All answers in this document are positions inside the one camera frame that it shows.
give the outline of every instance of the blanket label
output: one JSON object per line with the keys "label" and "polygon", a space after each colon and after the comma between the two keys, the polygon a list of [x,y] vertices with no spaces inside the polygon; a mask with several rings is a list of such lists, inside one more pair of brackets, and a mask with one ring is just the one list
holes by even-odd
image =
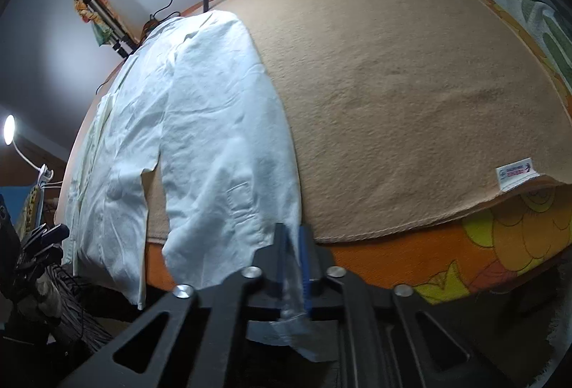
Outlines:
{"label": "blanket label", "polygon": [[510,191],[525,181],[539,176],[540,174],[533,168],[533,160],[530,157],[497,168],[497,178],[502,192]]}

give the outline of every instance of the silver screw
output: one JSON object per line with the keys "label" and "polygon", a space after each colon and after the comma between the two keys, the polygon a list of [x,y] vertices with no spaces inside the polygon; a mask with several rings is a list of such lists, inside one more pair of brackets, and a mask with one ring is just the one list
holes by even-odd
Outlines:
{"label": "silver screw", "polygon": [[394,288],[394,293],[397,294],[397,296],[401,296],[402,298],[408,298],[413,294],[413,288],[406,284],[397,285]]}
{"label": "silver screw", "polygon": [[325,271],[325,273],[332,278],[341,278],[345,275],[345,272],[346,272],[345,268],[338,267],[337,265],[328,267],[328,270]]}
{"label": "silver screw", "polygon": [[244,267],[241,271],[242,276],[245,278],[258,278],[262,275],[262,269],[260,267],[255,267],[251,265],[250,267]]}
{"label": "silver screw", "polygon": [[181,299],[190,298],[193,292],[193,287],[190,285],[177,285],[173,288],[173,294]]}

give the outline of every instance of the orange fabric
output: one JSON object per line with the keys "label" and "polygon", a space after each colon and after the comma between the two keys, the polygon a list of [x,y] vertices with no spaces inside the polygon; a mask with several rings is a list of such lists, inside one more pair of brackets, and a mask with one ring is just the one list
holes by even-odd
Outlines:
{"label": "orange fabric", "polygon": [[[572,97],[542,50],[492,0],[481,0],[513,28],[545,64],[572,115]],[[190,15],[201,4],[184,12]],[[491,209],[387,239],[328,244],[336,263],[384,288],[407,283],[431,303],[461,298],[513,280],[571,242],[572,186],[516,196]],[[170,290],[162,246],[147,244],[147,283]]]}

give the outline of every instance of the beige blanket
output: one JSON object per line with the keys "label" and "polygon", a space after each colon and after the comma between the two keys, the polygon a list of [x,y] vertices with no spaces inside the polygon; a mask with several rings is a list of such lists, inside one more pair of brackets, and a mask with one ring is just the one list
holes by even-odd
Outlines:
{"label": "beige blanket", "polygon": [[[517,190],[572,182],[572,126],[547,72],[480,0],[214,8],[246,24],[284,102],[305,221],[319,241],[378,237],[499,202],[507,195],[495,169],[527,157],[546,176]],[[148,234],[161,241],[160,178],[146,185]]]}

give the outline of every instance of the black cable bundle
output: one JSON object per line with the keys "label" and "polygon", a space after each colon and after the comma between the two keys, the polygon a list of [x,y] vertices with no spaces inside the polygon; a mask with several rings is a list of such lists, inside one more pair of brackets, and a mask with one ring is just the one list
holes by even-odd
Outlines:
{"label": "black cable bundle", "polygon": [[46,273],[57,288],[62,301],[59,325],[52,329],[54,338],[62,344],[82,341],[93,354],[109,343],[113,337],[79,303],[81,285],[63,267],[51,265]]}

